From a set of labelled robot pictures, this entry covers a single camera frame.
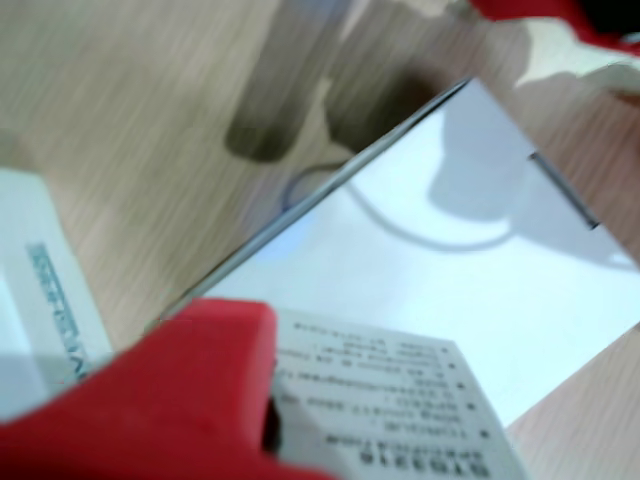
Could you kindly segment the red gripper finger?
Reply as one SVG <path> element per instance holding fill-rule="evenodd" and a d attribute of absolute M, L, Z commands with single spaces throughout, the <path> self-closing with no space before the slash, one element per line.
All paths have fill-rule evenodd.
<path fill-rule="evenodd" d="M 561 20 L 583 43 L 623 53 L 639 52 L 639 2 L 635 0 L 477 0 L 487 19 Z"/>
<path fill-rule="evenodd" d="M 5 479 L 324 479 L 263 447 L 278 316 L 200 299 L 1 428 Z"/>

